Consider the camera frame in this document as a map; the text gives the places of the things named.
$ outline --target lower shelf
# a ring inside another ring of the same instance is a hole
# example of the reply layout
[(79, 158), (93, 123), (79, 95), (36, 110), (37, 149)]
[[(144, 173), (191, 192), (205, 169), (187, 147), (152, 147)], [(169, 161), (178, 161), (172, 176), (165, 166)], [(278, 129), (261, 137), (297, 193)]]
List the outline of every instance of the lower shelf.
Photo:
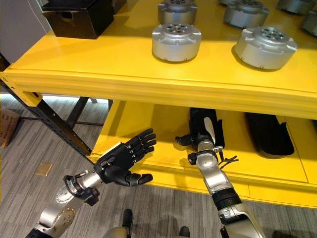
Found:
[[(278, 117), (288, 122), (295, 153), (274, 160), (256, 153), (243, 113), (218, 110), (217, 117), (223, 119), (224, 155), (240, 159), (224, 171), (243, 199), (317, 208), (317, 133), (309, 120)], [(155, 151), (132, 170), (153, 174), (150, 185), (208, 193), (198, 168), (187, 161), (192, 150), (175, 142), (188, 133), (188, 120), (187, 107), (115, 101), (89, 158), (96, 162), (115, 143), (152, 127)]]

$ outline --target small sticker on floor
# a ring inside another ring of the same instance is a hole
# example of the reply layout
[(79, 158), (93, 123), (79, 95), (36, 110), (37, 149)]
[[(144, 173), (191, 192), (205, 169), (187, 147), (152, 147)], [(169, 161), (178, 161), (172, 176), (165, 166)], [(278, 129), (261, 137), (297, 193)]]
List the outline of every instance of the small sticker on floor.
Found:
[(36, 170), (35, 174), (36, 175), (47, 176), (47, 175), (49, 175), (52, 166), (53, 166), (53, 164), (40, 163), (40, 165), (39, 165), (38, 169)]

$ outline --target person's foot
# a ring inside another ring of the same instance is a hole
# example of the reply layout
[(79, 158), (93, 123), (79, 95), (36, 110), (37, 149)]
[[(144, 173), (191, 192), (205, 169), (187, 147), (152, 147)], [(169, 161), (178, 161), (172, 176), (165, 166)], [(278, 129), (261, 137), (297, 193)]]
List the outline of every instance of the person's foot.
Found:
[(181, 237), (190, 237), (190, 236), (189, 236), (189, 229), (188, 229), (188, 227), (182, 227), (182, 228), (180, 229), (179, 235), (180, 235)]
[(131, 236), (132, 218), (133, 218), (132, 211), (130, 209), (125, 209), (123, 212), (122, 226), (128, 228), (128, 237)]

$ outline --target pant leg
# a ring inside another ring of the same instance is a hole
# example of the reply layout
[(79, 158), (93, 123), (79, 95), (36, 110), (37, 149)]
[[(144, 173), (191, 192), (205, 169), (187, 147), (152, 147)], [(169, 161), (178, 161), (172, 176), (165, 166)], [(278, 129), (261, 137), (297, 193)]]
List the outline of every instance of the pant leg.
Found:
[(115, 227), (107, 231), (103, 238), (127, 238), (126, 227)]

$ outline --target white wall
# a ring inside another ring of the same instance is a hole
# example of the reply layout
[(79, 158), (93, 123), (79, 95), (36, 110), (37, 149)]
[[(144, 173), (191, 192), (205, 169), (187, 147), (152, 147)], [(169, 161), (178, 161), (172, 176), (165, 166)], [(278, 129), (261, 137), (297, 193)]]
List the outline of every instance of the white wall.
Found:
[(51, 30), (40, 8), (45, 3), (47, 0), (0, 0), (0, 52), (10, 63)]

